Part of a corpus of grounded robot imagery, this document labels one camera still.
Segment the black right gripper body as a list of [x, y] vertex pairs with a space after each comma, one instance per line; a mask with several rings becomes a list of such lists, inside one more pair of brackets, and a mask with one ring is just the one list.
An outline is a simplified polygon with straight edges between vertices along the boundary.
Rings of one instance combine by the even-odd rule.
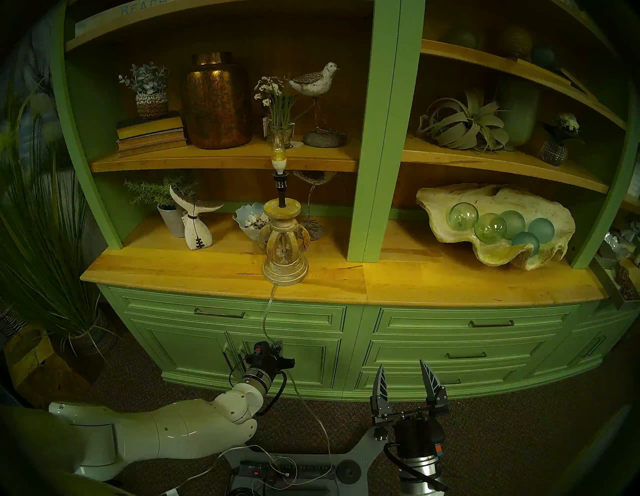
[[427, 405], [413, 410], [372, 416], [374, 426], [393, 427], [399, 457], [436, 456], [446, 435], [438, 417], [449, 414], [449, 405]]

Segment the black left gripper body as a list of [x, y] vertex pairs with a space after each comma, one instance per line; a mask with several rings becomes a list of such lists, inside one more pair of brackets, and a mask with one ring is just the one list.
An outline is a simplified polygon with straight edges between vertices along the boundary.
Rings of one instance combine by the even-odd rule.
[[293, 369], [296, 365], [295, 359], [283, 357], [282, 352], [274, 352], [272, 343], [268, 342], [255, 343], [253, 351], [244, 357], [244, 361], [248, 366], [264, 373], [281, 373]]

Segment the right gripper gray finger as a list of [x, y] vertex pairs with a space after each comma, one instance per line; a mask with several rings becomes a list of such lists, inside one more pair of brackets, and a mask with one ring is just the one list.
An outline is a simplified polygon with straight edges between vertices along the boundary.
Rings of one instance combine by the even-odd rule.
[[449, 399], [445, 386], [424, 360], [420, 359], [419, 362], [426, 393], [427, 411], [449, 412]]
[[372, 420], [390, 420], [393, 409], [389, 403], [389, 392], [385, 376], [384, 365], [380, 365], [372, 385], [370, 396], [370, 411]]

